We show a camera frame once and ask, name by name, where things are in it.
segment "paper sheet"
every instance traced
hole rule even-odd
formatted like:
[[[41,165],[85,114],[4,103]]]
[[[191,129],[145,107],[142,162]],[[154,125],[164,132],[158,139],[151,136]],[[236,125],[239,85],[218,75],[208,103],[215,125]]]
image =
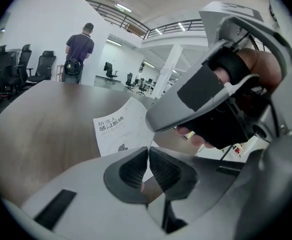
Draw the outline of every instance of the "paper sheet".
[[[130,98],[116,112],[94,119],[96,139],[100,155],[107,156],[119,151],[134,149],[138,147],[154,147],[158,145],[153,142],[155,133],[146,125],[147,109],[135,98]],[[143,181],[152,177],[148,168],[144,174]]]

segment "navy t-shirt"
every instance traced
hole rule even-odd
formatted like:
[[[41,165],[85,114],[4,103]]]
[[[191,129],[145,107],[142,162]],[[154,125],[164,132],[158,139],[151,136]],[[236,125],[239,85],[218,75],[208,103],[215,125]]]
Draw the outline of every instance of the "navy t-shirt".
[[[72,35],[67,41],[67,46],[70,47],[67,60],[79,59],[83,62],[86,55],[92,53],[95,43],[90,39],[89,35],[81,33]]]

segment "wooden table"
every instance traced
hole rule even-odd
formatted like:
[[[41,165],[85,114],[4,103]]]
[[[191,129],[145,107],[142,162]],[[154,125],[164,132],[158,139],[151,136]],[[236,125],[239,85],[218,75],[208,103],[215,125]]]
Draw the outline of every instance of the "wooden table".
[[[122,91],[44,81],[0,114],[0,193],[20,206],[53,178],[80,162],[100,156],[93,118],[118,110],[130,96],[149,108],[153,99]],[[195,154],[197,148],[175,133],[157,133],[160,147]],[[161,190],[145,183],[149,200]]]

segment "ceiling light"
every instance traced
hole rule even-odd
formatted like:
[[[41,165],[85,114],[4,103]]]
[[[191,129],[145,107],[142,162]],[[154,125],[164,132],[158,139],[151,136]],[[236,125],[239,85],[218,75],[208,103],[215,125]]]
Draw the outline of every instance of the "ceiling light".
[[[117,45],[117,46],[122,46],[121,44],[114,42],[114,41],[111,41],[109,39],[107,39],[107,42],[112,43],[112,44]]]
[[[117,7],[120,11],[122,11],[122,12],[124,12],[125,10],[124,9],[122,9],[121,7],[119,7],[119,6],[117,6],[117,5],[115,5],[115,7]]]
[[[121,4],[117,4],[117,6],[131,13],[131,10],[128,9],[127,7],[124,7]]]
[[[148,66],[150,66],[150,67],[154,68],[154,66],[153,66],[153,65],[150,65],[149,63],[147,63],[147,62],[145,62],[145,61],[144,61],[144,64],[146,64],[146,65],[148,65]]]
[[[184,26],[181,23],[178,23],[178,25],[180,26],[180,28],[182,29],[182,31],[186,31],[186,29],[184,28]]]
[[[160,35],[162,35],[162,32],[160,32],[158,29],[155,29]]]

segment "black cap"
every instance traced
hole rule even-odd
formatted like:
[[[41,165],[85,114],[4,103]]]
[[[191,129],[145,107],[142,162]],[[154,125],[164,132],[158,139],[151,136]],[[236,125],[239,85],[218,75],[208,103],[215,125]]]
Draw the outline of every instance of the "black cap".
[[[84,29],[92,31],[94,29],[94,25],[92,23],[86,23]]]

